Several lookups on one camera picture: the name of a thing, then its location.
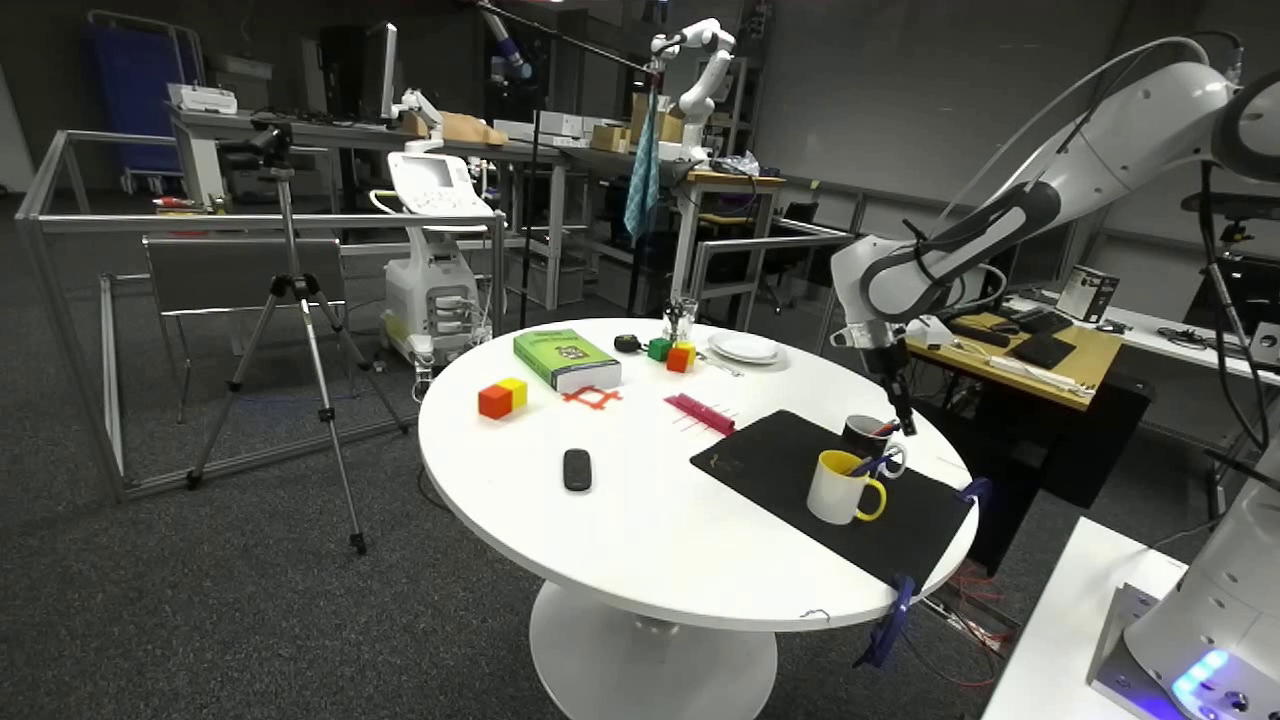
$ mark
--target black stand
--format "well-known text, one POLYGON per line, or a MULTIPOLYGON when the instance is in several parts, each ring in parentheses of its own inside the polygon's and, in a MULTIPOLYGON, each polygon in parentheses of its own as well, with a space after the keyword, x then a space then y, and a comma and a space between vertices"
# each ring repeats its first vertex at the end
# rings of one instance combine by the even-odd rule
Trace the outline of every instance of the black stand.
POLYGON ((897 413, 897 423, 899 423, 909 437, 915 437, 909 362, 913 362, 913 353, 909 353, 903 339, 897 339, 891 347, 882 353, 886 392, 888 392, 888 402, 891 402, 891 413, 897 413))
POLYGON ((269 288, 269 300, 263 300, 263 309, 261 309, 261 317, 258 317, 258 323, 254 323, 254 334, 248 334, 248 343, 246 343, 246 357, 241 357, 241 362, 236 362, 236 373, 231 373, 231 378, 230 378, 230 399, 224 399, 224 407, 216 413, 213 432, 209 432, 209 440, 205 440, 205 448, 200 448, 200 457, 197 457, 197 465, 191 465, 191 470, 190 470, 190 489, 200 489, 200 483, 205 483, 205 465, 209 465, 209 457, 213 457, 213 448, 216 448, 216 437, 222 437, 224 423, 230 423, 230 413, 231 413, 231 402, 236 402, 236 397, 241 397, 241 386, 246 386, 248 362, 258 361, 258 347, 261 347, 261 339, 263 339, 275 309, 281 309, 281 302, 297 302, 297 309, 302 309, 302 319, 305 319, 305 334, 307 334, 307 357, 312 357, 317 392, 320 392, 320 413, 317 413, 317 415, 320 415, 320 423, 328 428, 328 448, 332 448, 338 480, 340 480, 340 490, 344 490, 344 499, 350 499, 354 546, 358 546, 358 557, 364 557, 364 550, 368 550, 368 539, 364 539, 364 525, 360 525, 360 511, 358 511, 358 495, 354 495, 354 480, 350 480, 350 458, 344 458, 344 443, 340 443, 340 432, 338 432, 338 407, 332 407, 328 378, 325 378, 325 357, 320 357, 320 339, 317 339, 317 309, 320 309, 320 317, 328 319, 328 329, 340 334, 340 347, 344 347, 350 362, 360 367, 364 386, 376 392, 376 399, 388 407, 388 415, 397 421, 397 428, 402 428, 403 437, 409 437, 409 423, 397 415, 393 399, 364 377, 364 373, 372 373, 372 361, 358 347, 354 330, 332 317, 320 281, 302 268, 302 255, 297 255, 297 223, 294 223, 294 185, 287 185, 287 178, 294 178, 294 166, 281 166, 281 165, 287 159, 287 128, 271 128, 271 135, 263 140, 261 157, 263 157, 263 175, 275 178, 275 201, 281 201, 281 214, 284 214, 284 255, 287 255, 287 273, 275 277, 271 288, 269 288))

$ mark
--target toy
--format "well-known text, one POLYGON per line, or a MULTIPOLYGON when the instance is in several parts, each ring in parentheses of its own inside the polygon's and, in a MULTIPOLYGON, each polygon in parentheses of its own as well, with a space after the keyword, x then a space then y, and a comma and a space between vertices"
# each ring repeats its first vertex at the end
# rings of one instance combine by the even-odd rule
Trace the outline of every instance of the toy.
POLYGON ((625 399, 625 397, 589 383, 589 386, 563 392, 563 399, 570 399, 570 402, 589 402, 589 407, 600 413, 600 407, 610 407, 612 399, 625 399))
POLYGON ((519 377, 505 377, 501 386, 513 392, 513 413, 528 407, 528 383, 519 377))
POLYGON ((664 362, 667 353, 673 353, 673 339, 667 339, 667 334, 656 334, 656 339, 644 343, 644 357, 656 361, 656 362, 664 362))
POLYGON ((513 413, 516 413, 516 392, 513 392, 513 386, 488 383, 488 386, 479 392, 479 415, 505 421, 505 415, 513 415, 513 413))
POLYGON ((667 353, 667 373, 688 373, 693 367, 695 347, 693 343, 673 343, 667 353))

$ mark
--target yellow block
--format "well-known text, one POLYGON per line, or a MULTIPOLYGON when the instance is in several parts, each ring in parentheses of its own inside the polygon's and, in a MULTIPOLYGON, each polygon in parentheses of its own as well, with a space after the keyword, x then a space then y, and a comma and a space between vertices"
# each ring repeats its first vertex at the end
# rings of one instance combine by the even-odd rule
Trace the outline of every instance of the yellow block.
POLYGON ((513 413, 528 407, 528 383, 519 377, 505 377, 501 386, 513 392, 513 413))

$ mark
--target yellow mug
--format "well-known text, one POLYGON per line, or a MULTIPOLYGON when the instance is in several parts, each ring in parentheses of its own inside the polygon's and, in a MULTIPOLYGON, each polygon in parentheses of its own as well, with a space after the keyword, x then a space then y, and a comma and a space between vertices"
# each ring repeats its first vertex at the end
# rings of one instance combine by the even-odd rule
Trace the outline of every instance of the yellow mug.
POLYGON ((814 468, 814 483, 808 483, 808 511, 825 525, 854 525, 854 521, 882 521, 888 507, 888 489, 865 470, 865 458, 844 453, 844 448, 828 448, 818 457, 814 468))

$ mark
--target monitor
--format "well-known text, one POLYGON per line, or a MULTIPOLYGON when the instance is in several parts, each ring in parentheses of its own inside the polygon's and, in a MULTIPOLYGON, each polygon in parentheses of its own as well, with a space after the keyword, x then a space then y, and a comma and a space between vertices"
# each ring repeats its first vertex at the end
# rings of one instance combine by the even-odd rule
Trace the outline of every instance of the monitor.
POLYGON ((402 32, 397 24, 376 24, 364 36, 364 84, 360 84, 360 120, 393 120, 402 87, 402 32))

